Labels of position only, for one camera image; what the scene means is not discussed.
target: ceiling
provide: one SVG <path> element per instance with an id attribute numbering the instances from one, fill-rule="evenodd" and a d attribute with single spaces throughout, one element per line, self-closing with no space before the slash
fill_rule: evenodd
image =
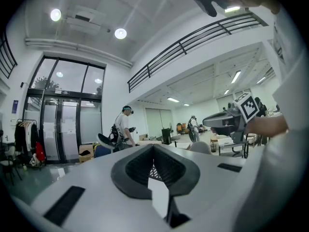
<path id="1" fill-rule="evenodd" d="M 237 71 L 241 71 L 241 74 L 232 84 Z M 192 105 L 222 97 L 227 89 L 230 91 L 226 95 L 245 90 L 255 86 L 264 76 L 267 80 L 274 75 L 262 44 L 257 43 L 221 55 L 218 61 L 184 78 L 173 80 L 159 90 L 140 98 L 140 101 L 167 105 L 171 108 L 181 107 L 184 103 Z M 168 97 L 180 102 L 169 101 Z"/>
<path id="2" fill-rule="evenodd" d="M 85 44 L 130 61 L 150 37 L 196 7 L 193 0 L 27 0 L 26 32 L 28 38 Z M 54 8 L 61 10 L 60 21 L 50 18 Z M 126 29 L 124 40 L 115 38 L 117 28 Z"/>

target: black rectangular strip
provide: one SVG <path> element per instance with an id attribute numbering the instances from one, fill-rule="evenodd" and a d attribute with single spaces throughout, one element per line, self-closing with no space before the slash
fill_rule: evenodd
<path id="1" fill-rule="evenodd" d="M 223 169 L 230 170 L 230 171 L 237 172 L 237 173 L 239 173 L 242 169 L 242 167 L 230 165 L 230 164 L 226 164 L 226 163 L 220 163 L 218 165 L 218 168 L 223 168 Z"/>
<path id="2" fill-rule="evenodd" d="M 46 212 L 44 217 L 52 223 L 61 226 L 84 191 L 85 189 L 81 187 L 70 187 Z"/>

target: round ceiling light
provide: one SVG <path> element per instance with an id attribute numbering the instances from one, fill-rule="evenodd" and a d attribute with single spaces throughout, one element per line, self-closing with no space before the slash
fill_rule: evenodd
<path id="1" fill-rule="evenodd" d="M 62 74 L 61 72 L 57 72 L 56 75 L 57 75 L 58 77 L 63 77 L 63 74 Z"/>
<path id="2" fill-rule="evenodd" d="M 100 83 L 102 83 L 102 80 L 97 78 L 97 79 L 95 80 L 95 82 L 100 84 Z"/>
<path id="3" fill-rule="evenodd" d="M 124 39 L 126 37 L 126 30 L 125 29 L 117 29 L 115 31 L 115 36 L 119 40 Z"/>
<path id="4" fill-rule="evenodd" d="M 59 9 L 54 9 L 50 13 L 50 18 L 53 21 L 58 21 L 61 18 L 61 11 Z"/>

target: rectangular ceiling light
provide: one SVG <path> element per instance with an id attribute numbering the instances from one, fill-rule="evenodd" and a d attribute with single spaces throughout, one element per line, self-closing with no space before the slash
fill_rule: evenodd
<path id="1" fill-rule="evenodd" d="M 173 99 L 171 97 L 168 97 L 168 100 L 173 101 L 173 102 L 179 102 L 178 100 L 175 100 L 175 99 Z"/>
<path id="2" fill-rule="evenodd" d="M 259 84 L 260 82 L 262 82 L 266 77 L 263 77 L 260 81 L 258 81 L 256 84 Z"/>
<path id="3" fill-rule="evenodd" d="M 232 12 L 232 11 L 239 10 L 239 9 L 240 9 L 240 7 L 228 8 L 228 9 L 225 10 L 225 13 L 227 13 L 227 12 Z"/>
<path id="4" fill-rule="evenodd" d="M 236 74 L 235 74 L 235 76 L 234 76 L 234 78 L 233 78 L 233 81 L 232 81 L 231 83 L 236 82 L 236 80 L 237 80 L 237 78 L 239 77 L 240 73 L 241 73 L 241 71 L 236 72 Z"/>

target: red bag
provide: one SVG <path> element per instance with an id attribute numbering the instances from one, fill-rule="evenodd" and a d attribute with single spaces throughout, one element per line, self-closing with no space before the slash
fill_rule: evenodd
<path id="1" fill-rule="evenodd" d="M 42 145 L 37 142 L 36 143 L 36 154 L 37 154 L 37 159 L 40 161 L 45 160 L 45 155 L 44 155 L 44 151 L 43 151 L 43 147 Z"/>

